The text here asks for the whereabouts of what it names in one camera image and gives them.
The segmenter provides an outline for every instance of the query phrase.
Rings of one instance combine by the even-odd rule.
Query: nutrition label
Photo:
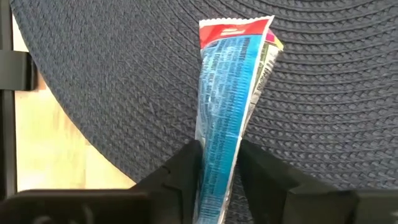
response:
[[[202,50],[196,139],[204,148],[198,223],[218,223],[250,102],[261,35],[216,40]]]

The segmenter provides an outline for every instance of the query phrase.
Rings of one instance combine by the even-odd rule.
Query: round placemat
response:
[[[285,44],[245,138],[337,186],[398,186],[396,0],[13,0],[49,88],[136,182],[194,137],[198,21],[275,14]],[[235,178],[227,223],[251,221]]]

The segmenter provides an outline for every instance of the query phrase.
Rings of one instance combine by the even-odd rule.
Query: wooden surface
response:
[[[27,51],[17,24],[14,50]],[[77,130],[39,76],[36,91],[17,91],[18,190],[126,189],[135,183]]]

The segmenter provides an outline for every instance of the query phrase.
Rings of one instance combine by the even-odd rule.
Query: black frame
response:
[[[12,50],[12,13],[9,0],[0,0],[0,50]],[[0,200],[17,192],[15,96],[0,90]]]

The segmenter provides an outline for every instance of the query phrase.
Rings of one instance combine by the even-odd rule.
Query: ice pop wrapper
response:
[[[283,48],[269,30],[273,18],[199,23],[202,68],[195,139],[203,146],[203,172],[194,223],[223,223],[248,115]],[[272,43],[268,36],[274,37]]]

